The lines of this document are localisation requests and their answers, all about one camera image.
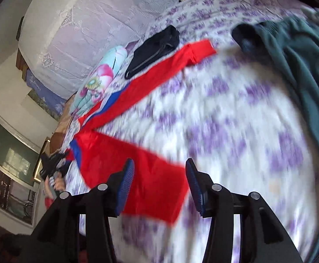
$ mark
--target bedspread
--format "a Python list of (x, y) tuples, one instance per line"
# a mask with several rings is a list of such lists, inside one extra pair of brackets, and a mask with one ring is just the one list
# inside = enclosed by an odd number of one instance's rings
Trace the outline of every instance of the bedspread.
[[(241, 22), (301, 16), (301, 5), (296, 0), (185, 0), (167, 9), (133, 51), (172, 24), (181, 46), (209, 38), (219, 54), (185, 68), (99, 131), (183, 165), (192, 157), (198, 170), (231, 192), (258, 191), (305, 259), (319, 228), (319, 153), (271, 62), (242, 54), (230, 34)], [(123, 76), (131, 58), (132, 53), (106, 95), (127, 84)], [(79, 129), (74, 121), (62, 149)], [(89, 190), (75, 162), (66, 185), (73, 195)], [(174, 226), (135, 216), (110, 219), (123, 262), (199, 263), (209, 227), (210, 219), (200, 218), (190, 193)], [(83, 216), (80, 231), (85, 233)], [(238, 262), (239, 246), (236, 216), (232, 262)]]

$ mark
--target hand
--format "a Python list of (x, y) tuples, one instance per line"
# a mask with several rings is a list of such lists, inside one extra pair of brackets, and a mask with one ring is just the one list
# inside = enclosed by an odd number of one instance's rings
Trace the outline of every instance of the hand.
[[(50, 177), (46, 177), (45, 184), (44, 184), (45, 193), (46, 193), (46, 196), (48, 196), (50, 199), (54, 199), (51, 192), (49, 179)], [(61, 192), (64, 192), (66, 190), (66, 184), (60, 172), (58, 172), (57, 178), (55, 179), (54, 190), (61, 191)]]
[(64, 179), (62, 178), (61, 172), (58, 172), (58, 176), (55, 179), (54, 189), (60, 192), (64, 192), (66, 190), (66, 183), (64, 182)]
[(46, 180), (45, 180), (45, 183), (44, 183), (44, 190), (45, 190), (45, 194), (46, 194), (46, 196), (47, 196), (48, 198), (54, 199), (54, 197), (52, 196), (51, 190), (50, 190), (50, 185), (49, 185), (49, 183), (48, 183), (49, 179), (50, 179), (50, 177), (47, 176), (47, 177), (46, 177)]

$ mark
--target bed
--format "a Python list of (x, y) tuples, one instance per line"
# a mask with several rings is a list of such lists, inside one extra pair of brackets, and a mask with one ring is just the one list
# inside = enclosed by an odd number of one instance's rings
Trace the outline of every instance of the bed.
[[(192, 157), (200, 171), (231, 192), (258, 191), (305, 260), (319, 230), (319, 152), (271, 62), (242, 54), (230, 34), (241, 22), (302, 16), (301, 6), (297, 0), (184, 0), (167, 8), (136, 37), (105, 98), (127, 85), (123, 76), (134, 50), (169, 24), (180, 32), (179, 47), (208, 38), (219, 53), (185, 68), (99, 131), (168, 161), (184, 164)], [(79, 129), (73, 120), (63, 151)], [(76, 162), (65, 180), (73, 195), (90, 190)], [(145, 217), (110, 219), (121, 262), (201, 262), (209, 226), (190, 193), (173, 226)], [(239, 259), (239, 230), (237, 217), (232, 262)], [(80, 232), (85, 234), (83, 216)]]
[(178, 1), (33, 0), (19, 49), (35, 77), (66, 100), (108, 49), (139, 40)]

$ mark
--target red fabric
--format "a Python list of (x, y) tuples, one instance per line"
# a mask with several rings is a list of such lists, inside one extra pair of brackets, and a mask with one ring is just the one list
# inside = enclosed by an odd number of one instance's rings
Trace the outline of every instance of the red fabric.
[[(185, 168), (168, 163), (133, 144), (95, 132), (94, 129), (125, 112), (185, 66), (194, 65), (215, 53), (208, 40), (185, 45), (172, 57), (132, 80), (107, 111), (93, 116), (74, 136), (79, 149), (73, 145), (71, 148), (78, 159), (85, 183), (90, 188), (106, 182), (110, 174), (120, 171), (127, 158), (134, 160), (134, 180), (124, 213), (174, 223), (188, 190)], [(87, 115), (80, 118), (80, 123), (84, 123), (99, 107), (100, 104), (96, 105)]]
[(66, 151), (66, 161), (73, 161), (75, 159), (74, 154), (73, 154), (73, 150), (67, 148)]
[(50, 198), (45, 198), (45, 207), (46, 209), (48, 210), (50, 208), (50, 206), (52, 205), (52, 203), (54, 202), (53, 199), (50, 199)]
[(88, 263), (88, 253), (86, 250), (79, 252), (79, 263)]
[[(81, 128), (81, 131), (88, 131), (105, 125), (146, 97), (152, 90), (174, 77), (186, 66), (195, 65), (202, 59), (216, 53), (208, 39), (184, 45), (176, 54), (156, 64), (144, 75), (132, 80), (112, 107), (103, 114), (94, 116)], [(78, 119), (81, 125), (86, 118), (100, 107), (101, 102)]]
[(77, 134), (75, 140), (83, 151), (80, 172), (89, 187), (107, 182), (108, 177), (122, 170), (127, 158), (131, 158), (135, 173), (123, 212), (169, 223), (176, 221), (188, 191), (183, 166), (95, 131)]

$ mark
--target green clothing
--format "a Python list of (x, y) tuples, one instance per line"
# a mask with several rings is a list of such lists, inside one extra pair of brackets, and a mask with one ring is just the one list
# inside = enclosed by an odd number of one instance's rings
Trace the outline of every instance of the green clothing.
[[(266, 48), (319, 147), (319, 26), (288, 17), (281, 22), (239, 25), (232, 36), (244, 52), (258, 55)], [(319, 239), (310, 259), (318, 252)]]

